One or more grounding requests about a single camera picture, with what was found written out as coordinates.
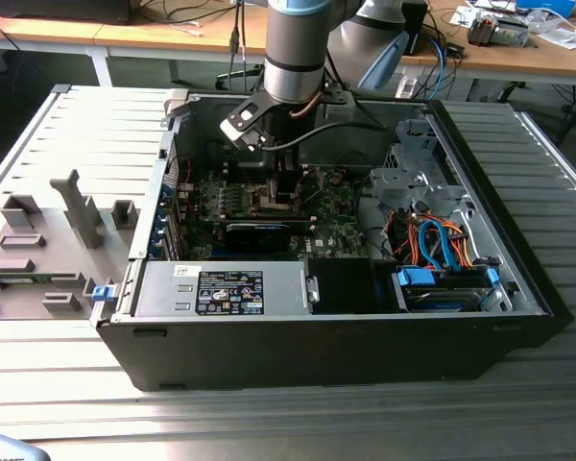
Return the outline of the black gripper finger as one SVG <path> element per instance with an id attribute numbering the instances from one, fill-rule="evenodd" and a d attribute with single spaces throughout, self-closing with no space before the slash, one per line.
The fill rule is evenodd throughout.
<path id="1" fill-rule="evenodd" d="M 297 163 L 288 160 L 278 160 L 275 171 L 269 182 L 273 202 L 287 205 L 296 196 L 298 182 L 301 179 L 301 168 Z"/>

